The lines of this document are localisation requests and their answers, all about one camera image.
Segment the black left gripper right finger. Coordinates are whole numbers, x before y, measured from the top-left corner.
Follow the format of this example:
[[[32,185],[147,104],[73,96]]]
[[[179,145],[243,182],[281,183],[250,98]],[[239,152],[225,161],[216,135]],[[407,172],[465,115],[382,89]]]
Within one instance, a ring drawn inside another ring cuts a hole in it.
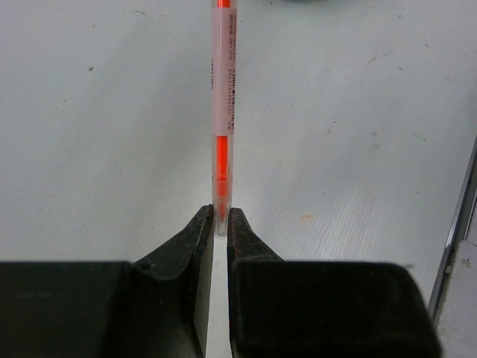
[[[408,270],[393,263],[287,261],[230,211],[230,346],[234,357],[440,357]]]

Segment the pink pen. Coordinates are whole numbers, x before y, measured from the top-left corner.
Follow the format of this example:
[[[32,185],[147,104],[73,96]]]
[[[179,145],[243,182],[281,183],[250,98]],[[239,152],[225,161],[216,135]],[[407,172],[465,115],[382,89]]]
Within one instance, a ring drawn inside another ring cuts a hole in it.
[[[233,192],[237,1],[212,2],[212,204],[215,235],[227,235]]]

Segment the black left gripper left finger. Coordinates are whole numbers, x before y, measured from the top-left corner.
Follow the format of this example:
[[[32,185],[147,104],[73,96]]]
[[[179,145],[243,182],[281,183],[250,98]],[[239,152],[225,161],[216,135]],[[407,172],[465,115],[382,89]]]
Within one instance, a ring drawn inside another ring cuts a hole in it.
[[[3,357],[203,357],[212,207],[140,260],[1,263]]]

